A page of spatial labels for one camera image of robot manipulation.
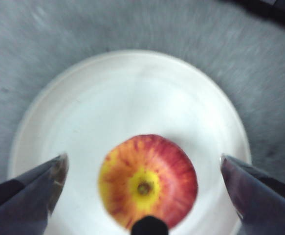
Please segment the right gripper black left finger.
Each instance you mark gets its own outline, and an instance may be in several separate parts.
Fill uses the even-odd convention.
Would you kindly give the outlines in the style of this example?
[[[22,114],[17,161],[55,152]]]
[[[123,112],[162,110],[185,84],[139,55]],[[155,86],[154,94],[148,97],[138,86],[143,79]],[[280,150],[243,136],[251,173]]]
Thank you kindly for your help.
[[[61,154],[0,184],[0,235],[42,235],[63,191],[68,156]]]

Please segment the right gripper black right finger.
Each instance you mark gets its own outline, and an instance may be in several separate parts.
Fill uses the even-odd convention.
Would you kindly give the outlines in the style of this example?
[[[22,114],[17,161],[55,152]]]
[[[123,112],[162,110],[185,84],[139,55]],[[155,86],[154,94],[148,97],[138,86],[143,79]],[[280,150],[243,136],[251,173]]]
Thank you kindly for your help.
[[[228,155],[220,170],[244,232],[285,235],[285,183]]]

